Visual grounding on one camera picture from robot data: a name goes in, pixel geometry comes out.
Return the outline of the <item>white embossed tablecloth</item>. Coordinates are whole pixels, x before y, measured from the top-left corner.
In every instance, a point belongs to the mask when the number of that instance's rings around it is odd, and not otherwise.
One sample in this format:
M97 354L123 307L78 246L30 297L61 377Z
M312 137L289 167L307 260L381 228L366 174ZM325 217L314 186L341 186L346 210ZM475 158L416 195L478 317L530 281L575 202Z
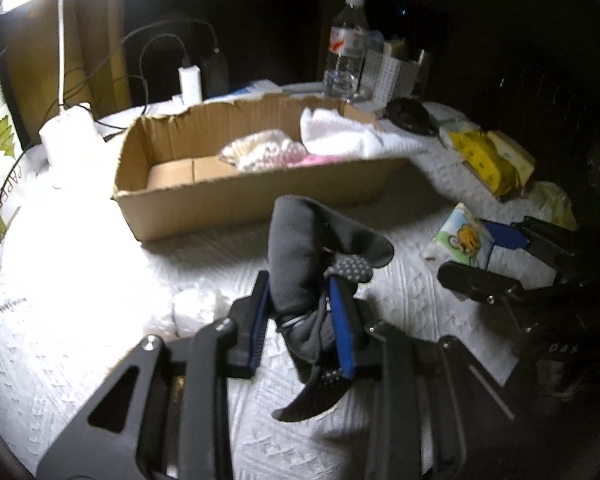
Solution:
M418 338L457 336L504 380L516 362L508 317L456 298L420 253L458 203L504 223L542 218L527 194L493 198L449 144L413 139L426 151L407 156L378 200L350 211L396 248L358 293ZM138 242L111 197L121 145L121 136L108 142L98 159L104 184L86 194L47 171L31 180L0 251L0 436L29 472L143 336L178 337L177 292L210 285L231 302L265 266L266 222ZM272 411L300 388L282 337L268 332L257 375L228 386L238 478L362 477L367 392L355 390L307 422L276 422Z

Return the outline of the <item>yellow curtain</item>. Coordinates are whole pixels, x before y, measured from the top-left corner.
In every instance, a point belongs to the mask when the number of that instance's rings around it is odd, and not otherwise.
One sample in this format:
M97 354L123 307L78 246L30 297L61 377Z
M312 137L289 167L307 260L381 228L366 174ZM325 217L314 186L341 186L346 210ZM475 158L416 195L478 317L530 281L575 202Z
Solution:
M64 0L66 101L107 116L131 106L125 80L124 0ZM32 0L1 17L6 65L19 113L36 130L57 114L57 0Z

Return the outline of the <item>cartoon tissue packet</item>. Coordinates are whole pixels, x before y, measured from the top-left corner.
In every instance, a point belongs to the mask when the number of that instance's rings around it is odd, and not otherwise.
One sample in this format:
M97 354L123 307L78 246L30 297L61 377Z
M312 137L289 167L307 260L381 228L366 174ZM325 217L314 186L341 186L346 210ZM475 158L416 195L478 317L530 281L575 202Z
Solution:
M430 269L455 261L486 270L493 247L494 238L486 225L463 203L458 203L420 256Z

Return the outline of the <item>white charger plug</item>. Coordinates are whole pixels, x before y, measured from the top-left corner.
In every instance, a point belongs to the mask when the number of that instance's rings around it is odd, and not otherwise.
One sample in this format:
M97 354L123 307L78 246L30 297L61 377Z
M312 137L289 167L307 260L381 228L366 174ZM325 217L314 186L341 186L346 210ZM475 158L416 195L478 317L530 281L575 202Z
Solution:
M178 78L180 78L183 104L187 107L200 104L202 102L200 68L196 65L180 67Z

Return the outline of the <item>clear water bottle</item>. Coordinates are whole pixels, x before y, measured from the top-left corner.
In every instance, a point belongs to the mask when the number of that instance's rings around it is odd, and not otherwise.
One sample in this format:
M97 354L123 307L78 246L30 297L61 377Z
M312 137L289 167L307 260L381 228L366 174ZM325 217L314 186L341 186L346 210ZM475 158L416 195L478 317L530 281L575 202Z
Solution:
M368 31L364 0L344 0L332 20L323 86L326 96L352 100L358 92Z

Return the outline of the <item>white blue flat box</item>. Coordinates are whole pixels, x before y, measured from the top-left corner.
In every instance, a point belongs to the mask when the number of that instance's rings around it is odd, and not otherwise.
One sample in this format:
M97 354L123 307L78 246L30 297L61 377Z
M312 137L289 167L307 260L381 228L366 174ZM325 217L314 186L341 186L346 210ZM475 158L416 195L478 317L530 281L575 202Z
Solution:
M230 92L228 95L232 99L257 99L259 96L266 94L283 93L284 89L269 79L260 79L251 81L245 87Z

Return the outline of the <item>pale yellow tissue pack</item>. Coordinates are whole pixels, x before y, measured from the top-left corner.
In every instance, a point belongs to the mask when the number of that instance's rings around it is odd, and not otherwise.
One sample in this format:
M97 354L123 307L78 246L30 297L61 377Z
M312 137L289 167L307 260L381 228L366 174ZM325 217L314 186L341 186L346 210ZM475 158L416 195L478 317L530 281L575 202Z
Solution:
M525 186L535 170L534 157L501 131L488 131L486 136L494 144L498 154L516 169L520 184Z

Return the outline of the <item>yellow snack packet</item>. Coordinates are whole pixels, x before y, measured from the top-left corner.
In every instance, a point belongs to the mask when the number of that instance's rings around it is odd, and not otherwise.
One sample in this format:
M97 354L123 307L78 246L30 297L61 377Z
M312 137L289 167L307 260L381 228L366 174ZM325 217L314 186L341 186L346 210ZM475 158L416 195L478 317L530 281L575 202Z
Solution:
M457 153L495 198L513 193L519 188L517 169L498 154L495 144L481 131L450 132Z

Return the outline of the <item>white perforated basket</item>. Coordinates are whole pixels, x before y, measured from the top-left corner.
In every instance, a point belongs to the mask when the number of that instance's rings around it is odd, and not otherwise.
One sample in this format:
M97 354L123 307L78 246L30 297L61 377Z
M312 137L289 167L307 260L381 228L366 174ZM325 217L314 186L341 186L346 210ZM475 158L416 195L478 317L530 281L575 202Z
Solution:
M397 98L420 96L428 76L429 54L420 50L403 58L402 40L385 41L380 51L368 50L362 71L362 96L387 104Z

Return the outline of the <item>crumpled yellowish plastic bag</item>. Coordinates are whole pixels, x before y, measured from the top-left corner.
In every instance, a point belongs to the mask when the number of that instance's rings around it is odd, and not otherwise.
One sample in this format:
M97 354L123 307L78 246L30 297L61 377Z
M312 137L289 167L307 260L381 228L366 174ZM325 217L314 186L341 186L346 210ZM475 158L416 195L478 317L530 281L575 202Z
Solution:
M528 189L527 197L543 220L569 231L578 228L572 211L572 201L557 184L548 181L533 182Z

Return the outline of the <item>white towel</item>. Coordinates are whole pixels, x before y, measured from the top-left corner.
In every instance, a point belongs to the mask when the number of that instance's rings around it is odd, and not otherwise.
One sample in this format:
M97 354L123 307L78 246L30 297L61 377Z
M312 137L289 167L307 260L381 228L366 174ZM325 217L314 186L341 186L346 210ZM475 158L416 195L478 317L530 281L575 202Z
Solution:
M348 159L402 158L426 151L419 140L379 131L326 108L303 110L300 139L311 155Z

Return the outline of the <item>black power adapter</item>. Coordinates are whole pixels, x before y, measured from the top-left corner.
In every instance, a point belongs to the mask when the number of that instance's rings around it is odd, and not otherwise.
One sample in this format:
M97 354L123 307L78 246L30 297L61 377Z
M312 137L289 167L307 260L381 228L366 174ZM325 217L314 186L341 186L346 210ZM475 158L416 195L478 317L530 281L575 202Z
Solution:
M200 70L202 95L205 99L225 96L230 91L227 58L220 50L202 58Z

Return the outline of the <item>bubble wrap piece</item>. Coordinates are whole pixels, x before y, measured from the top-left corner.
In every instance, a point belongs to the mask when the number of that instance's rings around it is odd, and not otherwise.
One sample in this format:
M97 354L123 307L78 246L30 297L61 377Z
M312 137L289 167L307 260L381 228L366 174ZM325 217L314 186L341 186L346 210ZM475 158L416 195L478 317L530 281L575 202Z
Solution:
M172 297L172 318L180 338L194 336L204 326L224 318L230 302L216 287L196 284Z

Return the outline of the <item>pink knitted item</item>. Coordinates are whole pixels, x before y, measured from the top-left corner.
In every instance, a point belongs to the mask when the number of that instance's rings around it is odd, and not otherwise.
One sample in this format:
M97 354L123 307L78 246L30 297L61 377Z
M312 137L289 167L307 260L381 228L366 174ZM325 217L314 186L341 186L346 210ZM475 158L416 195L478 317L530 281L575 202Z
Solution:
M344 162L345 160L346 160L346 158L342 157L342 156L309 154L309 155L304 156L302 159L295 160L294 162L287 162L286 167L287 168L297 168L297 167L323 166L323 165L339 164L340 162Z

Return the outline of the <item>grey dotted glove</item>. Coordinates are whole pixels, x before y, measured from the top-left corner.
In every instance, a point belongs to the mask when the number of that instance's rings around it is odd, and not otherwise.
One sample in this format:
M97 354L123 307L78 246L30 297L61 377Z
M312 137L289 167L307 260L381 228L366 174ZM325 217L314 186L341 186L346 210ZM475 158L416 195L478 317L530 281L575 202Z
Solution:
M349 390L338 359L328 280L343 278L347 291L357 292L393 256L387 237L313 198L285 195L275 201L268 231L273 318L303 389L272 413L274 419L313 418Z

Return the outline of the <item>open cardboard box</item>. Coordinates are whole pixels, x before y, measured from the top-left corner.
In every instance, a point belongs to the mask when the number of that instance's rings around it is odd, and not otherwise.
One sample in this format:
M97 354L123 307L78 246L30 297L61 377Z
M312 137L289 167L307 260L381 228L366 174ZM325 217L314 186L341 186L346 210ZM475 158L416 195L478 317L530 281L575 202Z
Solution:
M268 94L195 105L183 113L140 116L126 130L112 198L142 243L215 226L268 218L277 197L305 195L329 206L368 203L382 193L404 156L239 172L219 160L226 144L279 128L300 138L304 110L336 110L373 125L373 116L333 98Z

